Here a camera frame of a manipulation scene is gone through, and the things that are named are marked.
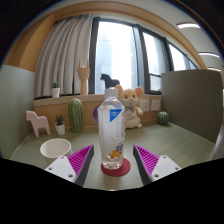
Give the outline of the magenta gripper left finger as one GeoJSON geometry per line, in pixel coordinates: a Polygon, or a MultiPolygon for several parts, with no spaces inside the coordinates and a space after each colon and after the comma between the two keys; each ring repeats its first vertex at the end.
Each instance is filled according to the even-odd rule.
{"type": "Polygon", "coordinates": [[[59,156],[46,171],[83,186],[94,155],[94,146],[86,146],[70,156],[59,156]]]}

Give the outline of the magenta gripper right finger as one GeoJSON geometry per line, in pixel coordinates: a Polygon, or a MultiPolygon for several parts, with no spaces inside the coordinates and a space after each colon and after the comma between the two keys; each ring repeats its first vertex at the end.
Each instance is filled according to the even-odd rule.
{"type": "Polygon", "coordinates": [[[133,146],[133,155],[143,185],[150,184],[181,169],[167,155],[158,156],[138,145],[133,146]]]}

